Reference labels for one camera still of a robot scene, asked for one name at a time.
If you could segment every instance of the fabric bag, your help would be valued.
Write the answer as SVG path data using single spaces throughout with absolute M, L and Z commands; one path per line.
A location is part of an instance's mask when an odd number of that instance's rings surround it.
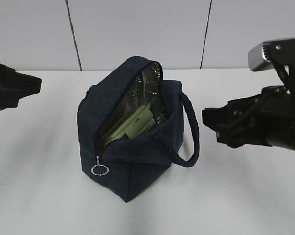
M 152 126 L 134 138 L 103 136 L 115 123 L 143 104 L 151 106 Z M 185 108 L 194 141 L 194 154 L 182 159 Z M 77 124 L 82 170 L 128 202 L 144 191 L 172 163 L 192 167 L 199 156 L 199 128 L 193 106 L 179 81 L 163 81 L 158 62 L 135 56 L 93 85 L 81 101 Z

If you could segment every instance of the white tabletop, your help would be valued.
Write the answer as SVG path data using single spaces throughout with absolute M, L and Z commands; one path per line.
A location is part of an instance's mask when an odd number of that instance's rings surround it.
M 273 70 L 165 70 L 200 125 L 193 168 L 176 165 L 129 203 L 81 169 L 76 112 L 108 71 L 38 71 L 41 92 L 0 112 L 0 235 L 295 235 L 295 152 L 216 142 L 201 110 L 281 82 Z M 192 154 L 185 120 L 179 153 Z

